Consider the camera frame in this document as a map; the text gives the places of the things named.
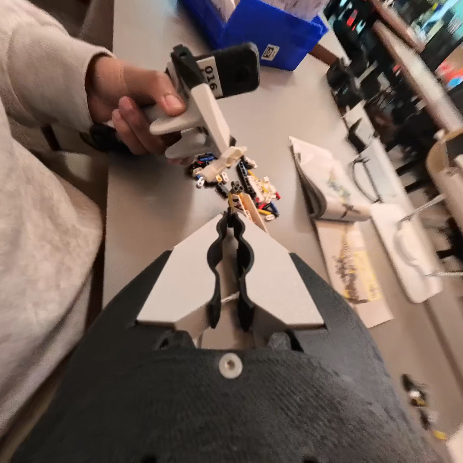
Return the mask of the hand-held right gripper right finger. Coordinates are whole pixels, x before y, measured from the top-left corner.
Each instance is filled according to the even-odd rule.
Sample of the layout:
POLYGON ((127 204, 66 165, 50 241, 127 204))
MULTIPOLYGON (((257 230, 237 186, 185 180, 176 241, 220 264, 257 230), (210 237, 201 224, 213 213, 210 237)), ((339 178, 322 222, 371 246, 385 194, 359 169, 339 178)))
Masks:
POLYGON ((325 325, 289 251, 241 214, 231 217, 241 328, 269 339, 274 333, 325 325))

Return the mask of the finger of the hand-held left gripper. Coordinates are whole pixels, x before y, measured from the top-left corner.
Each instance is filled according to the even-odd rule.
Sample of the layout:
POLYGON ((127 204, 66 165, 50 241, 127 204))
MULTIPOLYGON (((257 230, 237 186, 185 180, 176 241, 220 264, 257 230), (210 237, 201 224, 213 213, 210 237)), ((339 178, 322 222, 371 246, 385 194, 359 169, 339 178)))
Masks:
POLYGON ((195 103, 218 155, 230 146, 231 131, 209 86, 195 86, 190 91, 190 99, 195 103))
POLYGON ((212 153, 219 155, 219 150, 212 138, 205 133, 172 133, 166 135, 166 158, 183 160, 212 153))

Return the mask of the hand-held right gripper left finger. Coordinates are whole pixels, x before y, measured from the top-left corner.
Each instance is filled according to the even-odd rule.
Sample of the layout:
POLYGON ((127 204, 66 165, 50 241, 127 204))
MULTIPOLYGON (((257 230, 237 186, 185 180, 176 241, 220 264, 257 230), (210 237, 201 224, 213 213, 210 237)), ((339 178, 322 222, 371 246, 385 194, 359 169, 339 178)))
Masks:
POLYGON ((218 214, 172 248, 136 322, 187 332, 194 344, 217 327, 222 297, 219 273, 228 232, 226 212, 218 214))

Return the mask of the white lego beam piece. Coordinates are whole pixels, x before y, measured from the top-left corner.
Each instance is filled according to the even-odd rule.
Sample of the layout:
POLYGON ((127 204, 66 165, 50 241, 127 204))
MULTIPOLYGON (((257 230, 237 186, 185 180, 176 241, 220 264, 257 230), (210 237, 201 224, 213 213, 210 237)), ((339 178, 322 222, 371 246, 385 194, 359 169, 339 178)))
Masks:
POLYGON ((232 167, 238 162, 247 152, 246 146, 230 146, 226 149, 219 158, 213 160, 204 168, 196 168, 192 172, 192 176, 200 176, 206 182, 212 182, 225 169, 232 167))

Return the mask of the large lego model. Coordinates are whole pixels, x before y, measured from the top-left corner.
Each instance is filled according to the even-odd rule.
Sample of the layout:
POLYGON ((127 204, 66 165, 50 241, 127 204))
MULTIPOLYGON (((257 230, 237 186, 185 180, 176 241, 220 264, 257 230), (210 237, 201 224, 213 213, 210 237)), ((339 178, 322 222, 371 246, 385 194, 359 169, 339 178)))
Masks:
POLYGON ((234 189, 227 194, 228 226, 236 240, 236 276, 238 291, 226 303, 235 300, 238 309, 250 310, 255 306, 271 305, 269 286, 272 270, 271 245, 273 244, 261 214, 251 196, 234 189))

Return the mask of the pile of lego pieces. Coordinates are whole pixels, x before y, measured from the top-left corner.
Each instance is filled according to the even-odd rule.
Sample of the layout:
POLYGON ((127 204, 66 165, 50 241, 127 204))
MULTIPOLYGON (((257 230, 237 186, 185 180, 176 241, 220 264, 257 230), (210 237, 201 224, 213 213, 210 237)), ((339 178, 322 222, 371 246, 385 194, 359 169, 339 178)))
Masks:
MULTIPOLYGON (((193 177, 194 169, 204 168, 215 159, 212 154, 200 155, 188 165, 188 174, 193 177)), ((193 178, 197 188, 213 188, 227 201, 229 211, 242 214, 265 231, 265 224, 280 216, 275 201, 280 200, 281 195, 269 177, 255 175, 256 168, 256 162, 244 155, 236 163, 237 180, 230 180, 225 170, 212 182, 206 182, 200 176, 193 178)))

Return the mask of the person's left forearm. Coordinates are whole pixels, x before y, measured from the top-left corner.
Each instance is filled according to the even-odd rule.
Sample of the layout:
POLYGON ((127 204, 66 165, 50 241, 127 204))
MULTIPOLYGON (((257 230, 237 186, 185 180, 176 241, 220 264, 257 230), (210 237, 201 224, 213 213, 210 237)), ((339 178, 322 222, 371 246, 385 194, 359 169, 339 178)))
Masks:
POLYGON ((70 36, 28 1, 0 3, 1 126, 61 124, 86 131, 92 124, 87 70, 107 49, 70 36))

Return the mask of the flat lego instruction sheet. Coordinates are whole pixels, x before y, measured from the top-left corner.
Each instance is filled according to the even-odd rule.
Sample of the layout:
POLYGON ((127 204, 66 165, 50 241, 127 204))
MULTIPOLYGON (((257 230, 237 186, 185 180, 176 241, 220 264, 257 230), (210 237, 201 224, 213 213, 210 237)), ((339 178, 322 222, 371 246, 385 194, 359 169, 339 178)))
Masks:
POLYGON ((393 320, 357 223, 314 222, 331 286, 367 328, 393 320))

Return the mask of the open lego instruction booklet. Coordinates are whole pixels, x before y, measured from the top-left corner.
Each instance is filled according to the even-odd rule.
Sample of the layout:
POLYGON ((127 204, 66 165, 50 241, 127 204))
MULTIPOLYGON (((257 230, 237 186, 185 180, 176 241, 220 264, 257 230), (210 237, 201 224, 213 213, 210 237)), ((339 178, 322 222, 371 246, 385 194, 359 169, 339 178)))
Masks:
POLYGON ((371 202, 329 150, 293 136, 289 137, 289 142, 315 219, 349 223, 370 220, 371 202))

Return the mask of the black yellow lego parts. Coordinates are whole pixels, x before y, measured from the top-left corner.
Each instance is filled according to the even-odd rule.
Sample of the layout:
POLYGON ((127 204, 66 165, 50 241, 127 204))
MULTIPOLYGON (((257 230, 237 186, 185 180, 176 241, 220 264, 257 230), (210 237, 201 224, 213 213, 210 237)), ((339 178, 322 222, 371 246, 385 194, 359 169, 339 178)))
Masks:
POLYGON ((409 404, 418 410, 419 421, 425 431, 430 432, 437 440, 446 442, 447 434, 436 429, 437 413, 431 410, 428 394, 424 386, 417 383, 408 374, 401 374, 401 384, 408 395, 409 404))

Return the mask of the person's left hand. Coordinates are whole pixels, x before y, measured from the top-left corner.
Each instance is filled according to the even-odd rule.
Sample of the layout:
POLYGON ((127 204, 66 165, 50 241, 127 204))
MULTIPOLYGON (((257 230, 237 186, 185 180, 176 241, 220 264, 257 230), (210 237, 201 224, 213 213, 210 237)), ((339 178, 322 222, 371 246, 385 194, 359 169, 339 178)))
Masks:
POLYGON ((139 68, 115 57, 99 55, 91 61, 85 89, 94 123, 111 121, 116 137, 134 155, 163 155, 180 137, 155 136, 141 107, 156 105, 164 114, 177 116, 186 104, 165 72, 139 68))

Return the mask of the blue plastic bin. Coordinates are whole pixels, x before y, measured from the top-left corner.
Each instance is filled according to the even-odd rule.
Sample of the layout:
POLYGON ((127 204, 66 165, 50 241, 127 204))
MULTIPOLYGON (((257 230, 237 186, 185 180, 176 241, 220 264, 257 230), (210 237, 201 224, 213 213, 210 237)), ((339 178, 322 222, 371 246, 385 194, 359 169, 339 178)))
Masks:
POLYGON ((263 1, 240 1, 228 21, 208 0, 184 0, 182 4, 211 49, 245 42, 258 48, 262 66, 294 71, 328 27, 320 16, 307 21, 263 1))

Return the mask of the black device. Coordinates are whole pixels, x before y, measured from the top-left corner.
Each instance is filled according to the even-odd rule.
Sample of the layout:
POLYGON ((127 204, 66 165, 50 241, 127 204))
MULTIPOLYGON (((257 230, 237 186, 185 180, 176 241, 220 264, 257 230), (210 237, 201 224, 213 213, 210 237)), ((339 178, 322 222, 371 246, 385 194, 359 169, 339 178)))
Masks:
POLYGON ((340 109, 353 109, 364 95, 356 83, 355 76, 343 58, 338 58, 331 64, 326 73, 327 84, 333 100, 340 109))

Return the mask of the person's beige sweatshirt torso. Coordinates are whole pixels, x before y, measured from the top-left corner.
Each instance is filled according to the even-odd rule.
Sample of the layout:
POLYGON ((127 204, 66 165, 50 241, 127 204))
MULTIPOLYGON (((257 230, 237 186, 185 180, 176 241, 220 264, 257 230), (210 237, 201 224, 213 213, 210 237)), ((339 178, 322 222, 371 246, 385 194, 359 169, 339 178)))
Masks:
POLYGON ((11 134, 1 104, 0 432, 84 333, 98 207, 11 134))

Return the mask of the brown rail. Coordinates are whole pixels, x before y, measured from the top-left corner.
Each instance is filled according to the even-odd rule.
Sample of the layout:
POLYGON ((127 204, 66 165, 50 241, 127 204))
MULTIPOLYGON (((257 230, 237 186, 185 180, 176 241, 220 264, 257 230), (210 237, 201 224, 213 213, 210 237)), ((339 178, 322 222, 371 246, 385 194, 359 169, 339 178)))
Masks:
POLYGON ((435 124, 446 132, 462 129, 462 114, 420 56, 424 43, 393 8, 379 0, 371 0, 370 3, 379 15, 372 30, 401 67, 408 84, 435 124))

